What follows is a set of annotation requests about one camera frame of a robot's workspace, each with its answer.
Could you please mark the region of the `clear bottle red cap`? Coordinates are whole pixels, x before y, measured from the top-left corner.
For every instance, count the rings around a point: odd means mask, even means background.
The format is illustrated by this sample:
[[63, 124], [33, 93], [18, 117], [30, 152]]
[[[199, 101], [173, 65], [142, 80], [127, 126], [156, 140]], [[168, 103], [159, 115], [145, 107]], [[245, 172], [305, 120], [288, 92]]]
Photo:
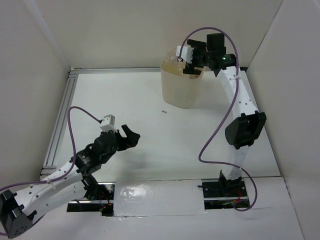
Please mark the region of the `clear bottle red cap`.
[[202, 74], [204, 68], [203, 67], [197, 67], [192, 65], [191, 63], [186, 62], [185, 68], [183, 69], [183, 74], [185, 75], [196, 75], [199, 76]]

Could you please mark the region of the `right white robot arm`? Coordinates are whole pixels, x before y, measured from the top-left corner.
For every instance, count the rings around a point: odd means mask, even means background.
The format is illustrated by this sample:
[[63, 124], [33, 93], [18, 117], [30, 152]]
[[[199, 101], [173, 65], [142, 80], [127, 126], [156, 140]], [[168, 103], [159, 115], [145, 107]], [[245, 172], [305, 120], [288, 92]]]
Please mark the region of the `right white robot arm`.
[[242, 80], [237, 58], [233, 53], [227, 53], [222, 33], [208, 34], [205, 42], [189, 39], [187, 44], [192, 54], [183, 73], [199, 74], [200, 68], [208, 67], [222, 84], [232, 107], [230, 112], [233, 120], [224, 130], [232, 152], [218, 180], [220, 194], [230, 196], [240, 185], [245, 158], [250, 146], [260, 136], [267, 117], [252, 102]]

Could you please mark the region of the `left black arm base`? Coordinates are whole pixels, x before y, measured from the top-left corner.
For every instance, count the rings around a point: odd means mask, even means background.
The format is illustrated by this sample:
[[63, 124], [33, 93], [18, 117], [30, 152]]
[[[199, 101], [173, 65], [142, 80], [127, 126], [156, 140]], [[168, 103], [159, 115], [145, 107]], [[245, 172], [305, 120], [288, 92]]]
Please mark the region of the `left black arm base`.
[[115, 184], [97, 182], [89, 175], [83, 181], [85, 195], [82, 198], [70, 201], [66, 211], [68, 213], [99, 212], [101, 216], [114, 216]]

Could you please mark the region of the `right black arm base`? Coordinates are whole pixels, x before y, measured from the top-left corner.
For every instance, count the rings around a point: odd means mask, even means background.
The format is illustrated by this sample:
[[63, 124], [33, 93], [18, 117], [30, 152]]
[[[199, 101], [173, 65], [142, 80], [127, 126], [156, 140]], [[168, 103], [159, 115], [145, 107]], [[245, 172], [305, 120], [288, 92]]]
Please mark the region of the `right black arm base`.
[[202, 181], [197, 186], [202, 190], [204, 209], [247, 209], [250, 206], [246, 185], [242, 177], [236, 180], [227, 180], [222, 171], [215, 180]]

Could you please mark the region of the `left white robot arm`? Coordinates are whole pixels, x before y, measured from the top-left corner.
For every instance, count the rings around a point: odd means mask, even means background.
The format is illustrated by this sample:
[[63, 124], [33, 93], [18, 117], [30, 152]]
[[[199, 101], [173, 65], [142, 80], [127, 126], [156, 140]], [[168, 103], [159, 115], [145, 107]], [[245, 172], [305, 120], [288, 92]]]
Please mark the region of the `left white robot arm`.
[[122, 125], [126, 134], [118, 130], [103, 131], [93, 143], [76, 153], [60, 169], [44, 178], [43, 184], [30, 184], [13, 192], [0, 194], [0, 223], [9, 239], [14, 239], [31, 229], [45, 214], [61, 205], [77, 200], [92, 200], [99, 193], [99, 184], [93, 173], [101, 169], [116, 152], [134, 148], [140, 134]]

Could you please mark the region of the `beige plastic bin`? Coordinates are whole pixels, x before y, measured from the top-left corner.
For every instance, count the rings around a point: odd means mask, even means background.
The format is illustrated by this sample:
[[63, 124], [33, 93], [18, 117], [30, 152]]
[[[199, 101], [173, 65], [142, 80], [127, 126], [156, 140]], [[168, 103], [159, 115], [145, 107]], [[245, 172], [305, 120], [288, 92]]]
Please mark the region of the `beige plastic bin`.
[[165, 102], [183, 109], [190, 108], [196, 100], [204, 68], [199, 74], [185, 74], [185, 61], [178, 61], [180, 46], [173, 47], [160, 65], [162, 97]]

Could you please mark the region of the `aluminium frame rail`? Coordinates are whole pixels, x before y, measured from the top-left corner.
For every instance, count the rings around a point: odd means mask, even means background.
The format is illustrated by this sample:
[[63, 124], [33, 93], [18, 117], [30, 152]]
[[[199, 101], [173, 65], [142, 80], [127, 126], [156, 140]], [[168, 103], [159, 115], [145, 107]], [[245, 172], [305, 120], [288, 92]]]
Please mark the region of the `aluminium frame rail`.
[[223, 130], [214, 135], [228, 97], [205, 72], [194, 104], [164, 101], [158, 68], [76, 69], [69, 73], [45, 165], [57, 168], [100, 135], [98, 120], [115, 117], [140, 135], [136, 147], [116, 153], [94, 177], [99, 182], [212, 179], [230, 156]]

